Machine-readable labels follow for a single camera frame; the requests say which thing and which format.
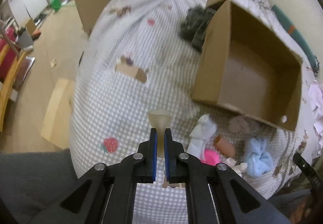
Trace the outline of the pink rubber duck toy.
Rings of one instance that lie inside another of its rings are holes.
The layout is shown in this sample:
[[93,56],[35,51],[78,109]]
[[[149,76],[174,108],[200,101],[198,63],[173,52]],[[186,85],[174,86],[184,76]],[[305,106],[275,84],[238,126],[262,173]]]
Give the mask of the pink rubber duck toy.
[[220,156],[217,152],[213,150],[205,150],[204,157],[201,158],[201,162],[204,164],[215,166],[216,164],[220,163]]

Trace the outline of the cream fluffy scrunchie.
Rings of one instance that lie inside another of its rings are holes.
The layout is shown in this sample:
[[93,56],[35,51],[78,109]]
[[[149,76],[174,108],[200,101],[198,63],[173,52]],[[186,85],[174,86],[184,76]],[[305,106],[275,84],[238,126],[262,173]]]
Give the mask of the cream fluffy scrunchie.
[[242,162],[238,164],[232,157],[227,158],[223,163],[233,169],[240,177],[247,171],[247,163]]

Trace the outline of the brown cylindrical soft toy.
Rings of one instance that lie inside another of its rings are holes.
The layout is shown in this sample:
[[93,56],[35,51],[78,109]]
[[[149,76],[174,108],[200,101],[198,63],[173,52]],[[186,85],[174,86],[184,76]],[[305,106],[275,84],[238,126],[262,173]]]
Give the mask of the brown cylindrical soft toy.
[[235,147],[221,135],[214,138],[214,147],[227,157],[234,157],[236,154]]

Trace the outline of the light blue scrunchie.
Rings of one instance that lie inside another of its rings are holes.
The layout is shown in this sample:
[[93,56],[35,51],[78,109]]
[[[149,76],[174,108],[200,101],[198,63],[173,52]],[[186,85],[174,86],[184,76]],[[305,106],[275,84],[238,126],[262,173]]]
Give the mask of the light blue scrunchie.
[[251,138],[245,142],[242,161],[247,163],[247,175],[257,178],[273,168],[273,158],[266,150],[267,139]]

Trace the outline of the white sock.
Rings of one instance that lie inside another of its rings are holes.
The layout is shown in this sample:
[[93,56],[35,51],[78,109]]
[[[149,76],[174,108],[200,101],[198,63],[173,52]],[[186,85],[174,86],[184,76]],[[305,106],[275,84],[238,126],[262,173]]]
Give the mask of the white sock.
[[206,144],[215,136],[216,132],[217,124],[210,114],[204,114],[189,135],[190,142],[187,152],[204,161]]

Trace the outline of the pink white crumpled cloth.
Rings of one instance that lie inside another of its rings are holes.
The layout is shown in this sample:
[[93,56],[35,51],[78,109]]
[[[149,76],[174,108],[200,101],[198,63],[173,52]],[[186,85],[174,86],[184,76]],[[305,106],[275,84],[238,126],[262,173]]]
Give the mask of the pink white crumpled cloth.
[[315,80],[309,87],[308,96],[314,118],[314,130],[322,148],[322,84]]

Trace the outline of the dark grey trouser leg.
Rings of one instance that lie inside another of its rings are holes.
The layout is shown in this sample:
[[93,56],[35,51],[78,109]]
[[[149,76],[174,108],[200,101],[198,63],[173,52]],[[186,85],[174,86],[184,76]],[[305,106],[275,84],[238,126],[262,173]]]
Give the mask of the dark grey trouser leg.
[[76,181],[69,149],[1,154],[1,223],[28,223]]

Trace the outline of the flat cardboard sheet on floor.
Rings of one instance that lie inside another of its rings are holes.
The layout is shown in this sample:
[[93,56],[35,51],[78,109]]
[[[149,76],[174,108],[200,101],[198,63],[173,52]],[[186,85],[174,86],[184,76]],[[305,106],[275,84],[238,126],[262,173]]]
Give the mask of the flat cardboard sheet on floor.
[[69,148],[69,125],[73,112],[75,82],[57,80],[45,113],[41,137],[56,147]]

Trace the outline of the teal orange bolster pillow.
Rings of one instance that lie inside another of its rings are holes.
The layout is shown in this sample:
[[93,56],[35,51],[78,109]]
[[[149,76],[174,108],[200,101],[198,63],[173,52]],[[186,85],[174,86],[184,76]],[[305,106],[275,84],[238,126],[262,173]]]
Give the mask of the teal orange bolster pillow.
[[319,60],[309,47],[308,43],[305,41],[305,38],[302,36],[301,32],[295,27],[292,21],[280,9],[280,7],[273,5],[272,10],[274,11],[278,21],[280,22],[284,30],[293,38],[293,40],[301,47],[301,49],[305,53],[314,75],[318,76],[320,71]]

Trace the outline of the checkered white bed cover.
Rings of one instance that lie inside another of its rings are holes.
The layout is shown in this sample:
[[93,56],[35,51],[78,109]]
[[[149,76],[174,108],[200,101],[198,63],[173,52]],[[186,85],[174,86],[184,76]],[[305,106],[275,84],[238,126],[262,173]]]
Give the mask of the checkered white bed cover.
[[[295,131],[287,131],[217,106],[195,102],[192,92],[201,53],[180,37],[180,24],[191,7],[208,0],[111,0],[98,18],[79,67],[71,118],[70,152],[80,178],[97,163],[114,165],[137,152],[149,140],[148,112],[166,109],[172,139],[186,153],[190,133],[204,114],[217,132],[206,144],[214,147],[221,135],[242,163],[245,142],[267,139],[273,168],[260,177],[242,175],[250,186],[277,208],[288,223],[322,223],[322,195],[305,189],[281,195],[280,189],[302,173],[293,162],[299,153],[310,165],[320,146],[314,130],[308,91],[315,81],[301,47],[259,0],[230,0],[255,15],[301,60],[301,101]],[[156,180],[138,183],[131,223],[189,223],[184,183],[166,179],[165,157],[157,156]]]

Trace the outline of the open brown cardboard box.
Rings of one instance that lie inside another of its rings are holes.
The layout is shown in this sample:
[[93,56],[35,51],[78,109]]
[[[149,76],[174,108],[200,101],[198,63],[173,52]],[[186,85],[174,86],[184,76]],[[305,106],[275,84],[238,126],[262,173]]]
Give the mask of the open brown cardboard box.
[[206,29],[192,99],[295,131],[301,60],[255,15],[230,0],[208,0]]

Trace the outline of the dark striped cloth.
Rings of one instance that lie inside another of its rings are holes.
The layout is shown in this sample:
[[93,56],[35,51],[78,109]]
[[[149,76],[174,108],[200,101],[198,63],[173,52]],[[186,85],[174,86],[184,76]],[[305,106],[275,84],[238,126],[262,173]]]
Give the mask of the dark striped cloth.
[[189,41],[199,53],[202,52],[206,29],[215,13],[216,10],[209,7],[191,7],[187,11],[186,18],[180,24],[180,37]]

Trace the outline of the yellow wooden chair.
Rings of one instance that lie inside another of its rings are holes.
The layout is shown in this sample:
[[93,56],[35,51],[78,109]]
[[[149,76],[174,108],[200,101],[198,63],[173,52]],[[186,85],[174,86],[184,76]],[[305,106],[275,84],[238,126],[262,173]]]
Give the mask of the yellow wooden chair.
[[3,86],[1,88],[1,99],[0,99],[0,106],[1,106],[0,128],[1,128],[1,132],[3,131],[3,122],[4,122],[4,117],[5,117],[5,111],[7,108],[10,94],[13,89],[13,84],[15,82],[15,78],[18,74],[18,71],[19,71],[20,66],[22,64],[22,61],[25,57],[26,57],[26,51],[24,51],[24,50],[21,50],[18,53],[18,56],[15,56],[11,66],[9,68],[9,71],[7,73],[7,76],[5,78]]

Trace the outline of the grey bucket with items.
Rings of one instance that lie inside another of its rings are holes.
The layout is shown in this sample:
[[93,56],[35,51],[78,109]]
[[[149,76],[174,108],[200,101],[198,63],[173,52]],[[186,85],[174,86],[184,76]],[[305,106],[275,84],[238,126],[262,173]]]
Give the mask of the grey bucket with items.
[[20,47],[29,47],[34,44],[31,35],[25,27],[21,27],[17,32],[17,43]]

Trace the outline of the white kitchen cabinet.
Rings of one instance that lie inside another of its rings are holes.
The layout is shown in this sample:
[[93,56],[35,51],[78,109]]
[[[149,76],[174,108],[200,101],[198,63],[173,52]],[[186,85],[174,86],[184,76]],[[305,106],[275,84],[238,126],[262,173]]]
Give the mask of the white kitchen cabinet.
[[7,0],[9,8],[18,25],[35,19],[47,6],[47,0]]

